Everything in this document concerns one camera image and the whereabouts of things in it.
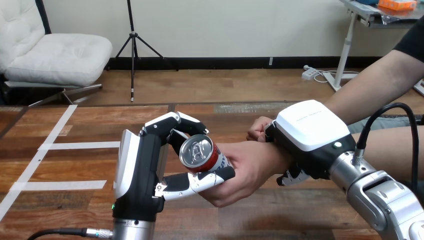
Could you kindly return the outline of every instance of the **tripod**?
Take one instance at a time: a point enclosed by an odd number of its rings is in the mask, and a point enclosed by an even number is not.
[[[131,0],[126,0],[128,5],[128,14],[129,14],[129,24],[131,25],[131,33],[129,34],[128,39],[119,50],[115,59],[119,58],[124,48],[131,40],[131,102],[134,102],[134,75],[136,71],[134,70],[134,62],[139,60],[139,55],[137,53],[137,43],[136,39],[140,40],[144,45],[146,45],[149,49],[151,49],[155,54],[157,54],[161,60],[165,60],[172,69],[178,71],[178,68],[174,66],[171,62],[169,62],[164,56],[162,56],[158,51],[156,51],[153,47],[151,47],[146,41],[144,41],[135,31],[134,31],[134,23],[133,23],[133,11],[131,10]]]

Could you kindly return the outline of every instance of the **chair leg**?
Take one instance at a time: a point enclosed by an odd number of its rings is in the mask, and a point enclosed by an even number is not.
[[[69,99],[69,97],[65,94],[66,90],[64,90],[63,92],[60,93],[60,95],[62,96],[63,99],[65,99],[69,105],[74,105],[74,103]]]
[[[74,105],[74,103],[69,99],[69,96],[72,96],[74,94],[84,93],[93,89],[101,89],[101,88],[103,88],[101,84],[95,84],[95,85],[85,86],[85,87],[71,89],[71,90],[64,89],[63,91],[56,93],[53,96],[49,96],[48,98],[45,98],[43,100],[40,100],[38,102],[35,102],[29,105],[29,107],[32,108],[35,106],[40,106],[40,105],[47,104],[56,100],[65,100],[67,101],[68,104]]]
[[[56,101],[56,100],[60,100],[61,99],[60,94],[61,94],[61,92],[60,93],[56,93],[56,94],[54,94],[52,96],[49,96],[48,98],[45,98],[43,100],[34,102],[33,104],[29,105],[28,107],[32,108],[32,107],[35,107],[35,106],[40,106],[40,105],[48,104],[48,103],[53,102],[53,101]]]
[[[85,87],[81,87],[77,89],[66,90],[64,91],[64,94],[71,96],[74,94],[79,94],[79,93],[87,92],[93,89],[101,89],[101,88],[103,88],[101,84],[94,84],[94,85],[85,86]]]

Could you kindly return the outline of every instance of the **forearm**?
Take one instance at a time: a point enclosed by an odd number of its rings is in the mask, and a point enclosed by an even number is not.
[[[357,141],[359,133],[353,137]],[[424,139],[424,126],[418,127]],[[424,178],[424,141],[419,143],[418,177]],[[364,159],[376,170],[384,170],[396,180],[410,180],[412,171],[412,134],[410,127],[371,131],[366,142]]]
[[[337,91],[325,105],[346,124],[372,115],[402,96],[424,74],[424,63],[393,50]]]

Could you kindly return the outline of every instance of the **robotic hand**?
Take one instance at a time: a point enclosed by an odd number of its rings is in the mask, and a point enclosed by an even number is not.
[[[125,130],[119,147],[113,207],[112,240],[150,240],[157,213],[165,200],[194,195],[235,176],[232,167],[199,173],[180,173],[159,180],[161,147],[170,144],[178,154],[189,135],[207,135],[199,120],[181,112],[169,112],[147,122],[139,135]]]
[[[309,100],[284,109],[265,135],[296,160],[277,179],[280,186],[309,176],[332,180],[383,240],[424,240],[424,210],[414,193],[368,164],[345,123],[323,104]]]

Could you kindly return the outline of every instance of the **white tape line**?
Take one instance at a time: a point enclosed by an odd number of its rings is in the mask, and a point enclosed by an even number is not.
[[[68,108],[63,113],[62,117],[59,119],[56,125],[53,127],[53,130],[51,130],[50,134],[47,136],[43,144],[49,145],[55,142],[62,128],[65,126],[65,124],[67,123],[71,115],[74,113],[76,108],[77,108],[77,105],[68,106]],[[34,174],[34,172],[36,171],[37,167],[40,165],[41,161],[46,156],[46,154],[47,154],[47,149],[37,151],[35,156],[32,158],[31,162],[28,164],[28,166],[25,168],[23,173],[17,179],[16,183],[17,183],[17,186],[19,187],[16,187],[15,184],[12,186],[12,188],[15,186],[17,190],[10,190],[7,193],[7,195],[4,197],[3,201],[0,202],[0,221],[6,215],[8,210],[11,208],[12,204],[14,203],[19,193],[21,192],[21,188],[24,188],[25,183],[27,183],[30,180],[31,176]]]
[[[11,191],[63,191],[102,189],[106,180],[99,181],[51,181],[51,182],[16,182]]]
[[[120,141],[97,141],[97,142],[72,142],[42,144],[38,150],[65,150],[65,149],[109,149],[119,148]]]

